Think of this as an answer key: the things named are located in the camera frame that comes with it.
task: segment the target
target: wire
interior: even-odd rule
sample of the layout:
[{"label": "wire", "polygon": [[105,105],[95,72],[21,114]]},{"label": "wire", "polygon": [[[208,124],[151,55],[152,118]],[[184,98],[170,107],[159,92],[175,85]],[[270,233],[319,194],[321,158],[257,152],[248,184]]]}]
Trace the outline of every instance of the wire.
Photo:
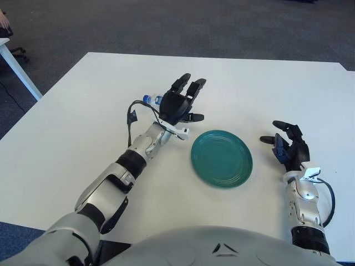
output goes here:
[{"label": "wire", "polygon": [[171,134],[175,134],[173,133],[172,131],[168,130],[166,128],[166,126],[162,125],[160,122],[159,122],[159,119],[157,117],[157,114],[159,115],[159,112],[157,111],[157,109],[155,109],[154,107],[152,107],[150,104],[147,104],[141,100],[135,100],[131,103],[131,105],[128,107],[128,110],[127,110],[127,127],[128,127],[128,147],[132,145],[132,139],[131,139],[131,124],[132,124],[132,121],[131,121],[131,109],[132,109],[132,106],[135,105],[135,104],[142,104],[144,105],[145,107],[148,107],[152,110],[154,116],[155,116],[155,119],[156,119],[156,122],[158,123],[158,125],[164,129],[165,131],[171,133]]},{"label": "wire", "polygon": [[335,212],[335,194],[334,194],[332,186],[328,182],[326,182],[326,181],[324,181],[323,179],[320,179],[320,178],[318,178],[318,180],[320,180],[320,182],[315,182],[315,181],[311,181],[311,182],[312,183],[318,183],[318,184],[325,184],[328,187],[329,192],[331,193],[331,198],[332,198],[331,212],[329,213],[328,218],[323,223],[323,227],[326,227],[330,223],[330,221],[332,220],[332,218],[334,216],[334,212]]},{"label": "wire", "polygon": [[6,88],[6,86],[4,84],[2,84],[0,82],[0,85],[2,85],[5,88],[5,92],[7,95],[9,95],[9,97],[15,102],[15,104],[21,109],[21,111],[23,111],[23,113],[25,114],[25,110],[23,110],[23,108],[19,105],[19,103],[17,102],[17,100],[15,100],[15,98],[9,93],[8,89]]}]

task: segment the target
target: plastic bottle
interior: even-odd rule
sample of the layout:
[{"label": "plastic bottle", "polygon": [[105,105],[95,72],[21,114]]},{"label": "plastic bottle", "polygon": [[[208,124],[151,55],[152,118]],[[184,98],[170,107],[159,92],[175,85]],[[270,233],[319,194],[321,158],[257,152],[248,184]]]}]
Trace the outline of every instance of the plastic bottle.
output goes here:
[{"label": "plastic bottle", "polygon": [[146,104],[150,104],[152,107],[159,110],[159,106],[160,106],[162,98],[163,98],[163,96],[158,95],[158,94],[144,95],[143,102],[145,102]]}]

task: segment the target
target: green plate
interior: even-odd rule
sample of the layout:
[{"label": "green plate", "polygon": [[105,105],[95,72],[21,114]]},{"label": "green plate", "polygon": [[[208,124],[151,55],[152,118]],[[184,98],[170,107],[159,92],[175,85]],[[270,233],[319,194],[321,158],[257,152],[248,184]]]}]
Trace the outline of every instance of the green plate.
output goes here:
[{"label": "green plate", "polygon": [[223,130],[201,134],[192,146],[191,160],[204,181],[222,188],[240,186],[253,168],[248,147],[236,135]]}]

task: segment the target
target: white table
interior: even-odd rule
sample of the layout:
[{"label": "white table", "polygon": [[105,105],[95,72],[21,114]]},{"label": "white table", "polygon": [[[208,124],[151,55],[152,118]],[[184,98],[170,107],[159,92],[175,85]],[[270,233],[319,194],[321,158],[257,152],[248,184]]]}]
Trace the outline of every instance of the white table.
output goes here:
[{"label": "white table", "polygon": [[12,70],[15,72],[17,77],[22,81],[23,85],[26,86],[28,91],[33,95],[33,97],[38,101],[41,97],[42,94],[39,92],[37,87],[33,84],[31,79],[28,77],[25,71],[21,68],[21,66],[18,64],[16,59],[13,57],[9,49],[6,47],[6,43],[9,41],[8,38],[0,38],[0,54],[1,56],[5,59],[5,61],[8,63],[8,65],[12,68]]},{"label": "white table", "polygon": [[[146,167],[117,226],[103,238],[136,243],[161,231],[199,224],[239,227],[290,241],[285,170],[258,138],[298,124],[311,159],[336,194],[326,228],[332,255],[355,260],[354,75],[337,63],[157,57],[88,53],[0,141],[0,221],[47,229],[69,213],[97,176],[126,149],[126,111],[144,94],[164,93],[185,72],[206,78],[191,138],[171,139]],[[133,138],[152,115],[137,107]],[[211,129],[240,137],[253,157],[246,183],[220,190],[190,162],[194,140]],[[322,217],[330,196],[318,185]]]}]

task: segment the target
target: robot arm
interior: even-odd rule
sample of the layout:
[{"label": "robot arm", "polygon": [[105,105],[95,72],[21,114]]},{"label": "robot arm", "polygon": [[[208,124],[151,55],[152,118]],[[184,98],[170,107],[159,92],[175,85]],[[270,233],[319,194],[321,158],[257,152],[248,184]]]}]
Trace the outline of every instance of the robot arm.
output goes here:
[{"label": "robot arm", "polygon": [[281,121],[274,121],[273,125],[286,132],[292,140],[292,145],[289,145],[279,134],[260,138],[262,142],[274,145],[272,151],[287,171],[283,179],[287,182],[292,243],[304,249],[330,254],[317,208],[319,195],[314,185],[319,183],[317,176],[321,169],[310,161],[308,146],[302,140],[302,132],[297,125]]},{"label": "robot arm", "polygon": [[203,115],[189,114],[192,103],[206,80],[192,82],[186,96],[180,95],[190,74],[172,85],[161,101],[159,120],[139,135],[116,162],[82,193],[75,211],[52,225],[24,251],[2,265],[91,265],[100,234],[115,227],[128,205],[128,192],[147,163],[154,158],[171,135],[188,137],[189,130],[178,130],[179,122],[203,120]]}]

